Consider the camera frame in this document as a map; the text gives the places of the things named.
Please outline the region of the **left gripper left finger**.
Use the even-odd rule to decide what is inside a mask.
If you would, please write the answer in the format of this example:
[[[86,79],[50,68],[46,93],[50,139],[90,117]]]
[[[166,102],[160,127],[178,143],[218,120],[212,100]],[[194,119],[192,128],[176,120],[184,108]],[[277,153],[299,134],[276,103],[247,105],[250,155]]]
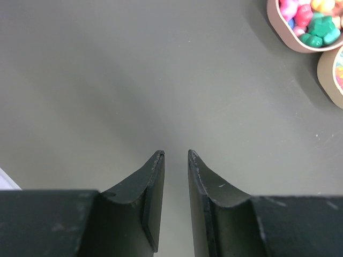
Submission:
[[[153,256],[165,154],[97,190],[1,191],[1,256]]]

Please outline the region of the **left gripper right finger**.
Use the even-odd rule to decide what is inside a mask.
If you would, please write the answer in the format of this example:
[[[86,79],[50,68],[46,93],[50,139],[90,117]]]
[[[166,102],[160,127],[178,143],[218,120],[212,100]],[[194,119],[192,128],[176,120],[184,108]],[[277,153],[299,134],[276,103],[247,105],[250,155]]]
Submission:
[[[341,196],[253,196],[188,152],[195,256],[342,256]]]

